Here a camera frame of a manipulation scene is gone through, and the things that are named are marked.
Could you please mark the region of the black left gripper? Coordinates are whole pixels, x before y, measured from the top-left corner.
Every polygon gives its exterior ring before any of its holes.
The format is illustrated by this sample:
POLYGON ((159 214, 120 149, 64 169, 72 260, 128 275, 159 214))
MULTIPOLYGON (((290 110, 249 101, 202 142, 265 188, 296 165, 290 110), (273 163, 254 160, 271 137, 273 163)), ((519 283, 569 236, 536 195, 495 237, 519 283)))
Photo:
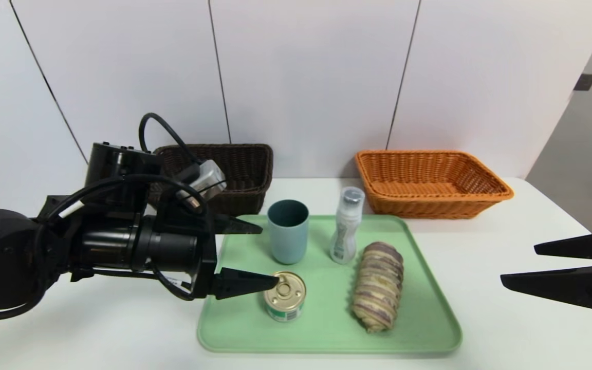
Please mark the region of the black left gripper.
POLYGON ((145 267, 174 297, 217 300, 273 289, 277 276, 222 268, 217 264, 214 232, 218 235, 261 234, 263 227, 235 216, 167 211, 143 217, 145 267))

